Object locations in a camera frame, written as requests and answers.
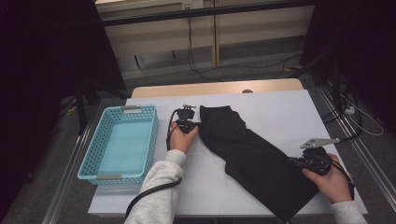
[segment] gray sleeve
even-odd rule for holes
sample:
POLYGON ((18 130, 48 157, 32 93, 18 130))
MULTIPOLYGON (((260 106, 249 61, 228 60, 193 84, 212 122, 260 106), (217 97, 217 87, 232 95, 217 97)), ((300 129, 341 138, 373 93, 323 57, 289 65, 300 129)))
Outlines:
POLYGON ((356 202, 343 202, 332 204, 337 224, 367 224, 356 202))
MULTIPOLYGON (((151 167, 140 192, 178 181, 183 176, 180 166, 185 160, 186 155, 183 152, 168 151, 164 161, 158 161, 151 167)), ((177 187, 152 193, 134 205, 125 223, 172 223, 177 199, 177 187)))

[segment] black garment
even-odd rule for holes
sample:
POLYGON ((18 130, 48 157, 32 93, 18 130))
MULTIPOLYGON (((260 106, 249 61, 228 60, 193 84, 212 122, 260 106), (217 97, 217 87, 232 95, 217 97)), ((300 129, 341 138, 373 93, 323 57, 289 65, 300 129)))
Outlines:
POLYGON ((290 220, 317 193, 317 186, 287 164, 285 153, 247 129, 229 106, 201 106, 199 134, 226 161, 225 173, 283 221, 290 220))

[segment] teal plastic basket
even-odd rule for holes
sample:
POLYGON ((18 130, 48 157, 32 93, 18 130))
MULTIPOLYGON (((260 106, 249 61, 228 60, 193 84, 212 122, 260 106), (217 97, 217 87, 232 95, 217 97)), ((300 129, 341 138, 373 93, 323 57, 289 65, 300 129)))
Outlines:
POLYGON ((78 178, 94 185, 142 183, 152 165, 157 129, 155 105, 106 108, 78 178))

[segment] white tabletop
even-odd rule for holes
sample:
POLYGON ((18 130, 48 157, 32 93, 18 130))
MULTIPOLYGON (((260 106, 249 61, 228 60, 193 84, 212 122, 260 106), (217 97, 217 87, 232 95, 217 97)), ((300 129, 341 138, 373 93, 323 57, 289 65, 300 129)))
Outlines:
MULTIPOLYGON (((200 120, 200 105, 230 105, 250 130, 291 157, 302 155, 300 145, 309 138, 330 138, 307 91, 134 98, 127 101, 127 105, 151 104, 157 106, 159 117, 155 161, 163 160, 166 155, 167 125, 172 112, 181 108, 183 104, 197 106, 195 121, 200 120)), ((334 145, 325 148, 327 152, 338 155, 334 145)), ((176 215, 273 217, 271 211, 224 173, 224 167, 225 161, 207 149, 198 136, 184 164, 185 174, 179 186, 176 215)), ((102 217, 123 216, 126 207, 138 191, 139 186, 98 186, 89 213, 102 217)), ((356 190, 355 201, 359 204, 361 212, 367 214, 361 196, 356 190)), ((328 200, 318 194, 297 215, 331 212, 328 200)))

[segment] desk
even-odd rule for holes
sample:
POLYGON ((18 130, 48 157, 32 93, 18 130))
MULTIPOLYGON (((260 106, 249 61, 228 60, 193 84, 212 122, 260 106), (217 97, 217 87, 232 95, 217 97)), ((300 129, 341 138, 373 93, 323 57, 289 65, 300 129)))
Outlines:
MULTIPOLYGON (((172 111, 183 103, 197 106, 230 105, 240 114, 249 129, 292 157, 301 156, 299 145, 309 137, 330 137, 308 92, 303 90, 297 79, 138 88, 127 101, 127 105, 155 104, 158 109, 160 125, 155 161, 163 160, 166 155, 167 122, 172 111), (244 89, 251 89, 255 93, 241 94, 244 89), (192 90, 195 95, 183 95, 190 94, 192 90), (213 90, 218 90, 218 94, 213 94, 213 90), (150 97, 143 97, 144 92, 150 93, 150 97)), ((194 119, 199 120, 199 110, 196 110, 194 119)), ((334 145, 325 148, 338 155, 334 145)), ((224 166, 225 162, 211 153, 199 137, 194 140, 184 165, 185 175, 179 186, 176 215, 273 217, 264 205, 224 173, 224 166)), ((99 186, 93 196, 89 213, 102 217, 122 216, 138 190, 138 186, 130 185, 99 186)), ((361 212, 366 214, 367 210, 357 191, 355 195, 361 212)), ((329 205, 327 199, 318 194, 298 215, 330 214, 332 211, 329 205)))

